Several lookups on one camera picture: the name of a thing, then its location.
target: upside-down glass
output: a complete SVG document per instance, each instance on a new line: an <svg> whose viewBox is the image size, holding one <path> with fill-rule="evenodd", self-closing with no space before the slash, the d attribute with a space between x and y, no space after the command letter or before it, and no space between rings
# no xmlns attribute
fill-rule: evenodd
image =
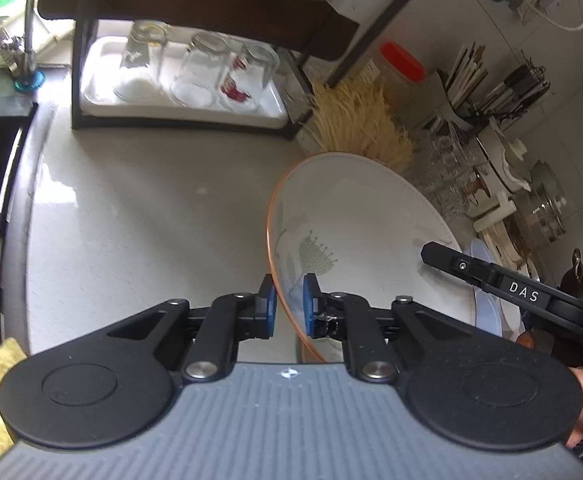
<svg viewBox="0 0 583 480"><path fill-rule="evenodd" d="M167 44L165 23L134 22L116 75L114 93L124 101L151 101L160 90L160 69Z"/></svg>
<svg viewBox="0 0 583 480"><path fill-rule="evenodd" d="M216 87L230 48L218 34L200 32L192 38L190 52L176 73L172 97L180 104L205 108L216 101Z"/></svg>
<svg viewBox="0 0 583 480"><path fill-rule="evenodd" d="M228 64L218 92L220 103L237 112L250 112L260 99L280 60L271 47L262 43L245 43Z"/></svg>

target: tiled wall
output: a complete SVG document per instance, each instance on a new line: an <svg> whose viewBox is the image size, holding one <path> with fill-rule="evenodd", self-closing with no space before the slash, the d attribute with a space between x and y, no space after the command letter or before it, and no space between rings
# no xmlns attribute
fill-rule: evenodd
<svg viewBox="0 0 583 480"><path fill-rule="evenodd" d="M578 25L583 0L565 0L552 15ZM380 41L403 45L425 68L448 69L462 43L484 44L490 71L487 91L526 57L546 67L551 95L508 130L522 137L529 159L546 160L558 175L569 204L568 233L545 250L546 265L559 283L578 246L583 252L583 31L567 32L535 18L523 27L507 4L491 0L411 0Z"/></svg>

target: white ceramic pot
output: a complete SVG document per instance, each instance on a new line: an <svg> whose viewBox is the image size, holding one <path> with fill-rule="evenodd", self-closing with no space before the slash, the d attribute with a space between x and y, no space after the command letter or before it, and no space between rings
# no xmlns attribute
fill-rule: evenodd
<svg viewBox="0 0 583 480"><path fill-rule="evenodd" d="M291 168L267 214L270 272L283 308L321 360L305 334L302 279L308 272L318 276L325 292L359 294L379 308L390 308L396 296L406 294L475 325L472 288L422 262L420 251L432 240L460 250L443 218L405 179L349 153L321 153ZM342 360L331 351L334 343L323 343L329 345L329 360Z"/></svg>

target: metal screw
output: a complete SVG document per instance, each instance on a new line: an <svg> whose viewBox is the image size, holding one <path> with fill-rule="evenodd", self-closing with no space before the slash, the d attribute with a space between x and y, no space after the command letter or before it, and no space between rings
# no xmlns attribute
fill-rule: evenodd
<svg viewBox="0 0 583 480"><path fill-rule="evenodd" d="M209 379L210 377L216 375L218 367L214 363L209 361L196 361L185 368L187 375L193 377L194 379Z"/></svg>
<svg viewBox="0 0 583 480"><path fill-rule="evenodd" d="M363 374L370 379L386 379L394 373L394 367L386 361L372 361L363 367Z"/></svg>

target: white countertop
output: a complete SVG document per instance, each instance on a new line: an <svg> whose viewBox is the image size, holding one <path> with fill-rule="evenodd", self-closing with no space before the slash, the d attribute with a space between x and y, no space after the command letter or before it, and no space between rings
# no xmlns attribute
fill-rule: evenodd
<svg viewBox="0 0 583 480"><path fill-rule="evenodd" d="M32 213L27 304L32 352L169 298L208 306L255 292L265 216L296 142L191 130L70 128L70 85L43 152ZM295 362L282 307L273 341L239 359Z"/></svg>

